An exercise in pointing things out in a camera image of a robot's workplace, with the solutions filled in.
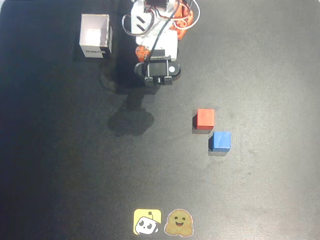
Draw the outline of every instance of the orange robot part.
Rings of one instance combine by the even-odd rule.
[[[150,51],[145,46],[137,46],[135,49],[135,54],[138,57],[139,62],[143,63],[149,56]]]
[[[185,28],[190,26],[193,22],[194,22],[194,12],[192,10],[190,10],[190,13],[188,11],[188,9],[186,7],[184,7],[184,4],[182,2],[182,0],[180,1],[182,4],[180,4],[179,9],[176,11],[174,17],[175,18],[183,18],[188,16],[185,20],[176,20],[175,24],[180,27],[180,28]],[[177,29],[175,27],[175,25],[172,25],[170,27],[171,30],[176,30],[177,34],[178,34],[178,39],[182,40],[184,38],[184,36],[187,33],[187,29],[186,30],[180,30]]]

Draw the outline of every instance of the cartoon face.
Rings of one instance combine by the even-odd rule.
[[[158,232],[158,223],[145,216],[141,217],[135,226],[135,231],[140,234],[153,234]]]
[[[192,224],[193,219],[189,212],[184,209],[176,209],[169,214],[164,232],[171,236],[190,237],[194,234]]]

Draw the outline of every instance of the blue cube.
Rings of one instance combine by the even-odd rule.
[[[213,133],[213,152],[229,152],[231,148],[231,132],[215,131]]]

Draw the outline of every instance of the black cable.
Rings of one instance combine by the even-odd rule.
[[[163,31],[165,30],[166,26],[167,26],[168,23],[171,21],[171,19],[175,16],[176,12],[178,11],[178,9],[179,9],[179,7],[180,7],[180,0],[177,0],[177,1],[178,1],[178,4],[177,4],[176,9],[174,10],[174,12],[173,12],[172,15],[170,16],[170,18],[168,18],[168,20],[167,20],[167,21],[165,22],[165,24],[162,26],[161,30],[160,30],[159,33],[158,33],[158,36],[156,37],[156,39],[155,39],[155,41],[154,41],[153,47],[152,47],[152,49],[151,49],[151,51],[150,51],[150,54],[149,54],[148,58],[145,60],[145,62],[144,62],[143,69],[142,69],[144,75],[146,74],[146,70],[147,70],[147,67],[148,67],[148,65],[149,65],[149,63],[150,63],[151,56],[152,56],[152,54],[153,54],[154,51],[155,51],[156,45],[157,45],[157,43],[158,43],[158,41],[159,41],[159,39],[160,39],[161,34],[162,34]]]

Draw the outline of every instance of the white box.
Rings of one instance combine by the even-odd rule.
[[[113,32],[108,14],[82,14],[79,44],[86,58],[109,58]]]

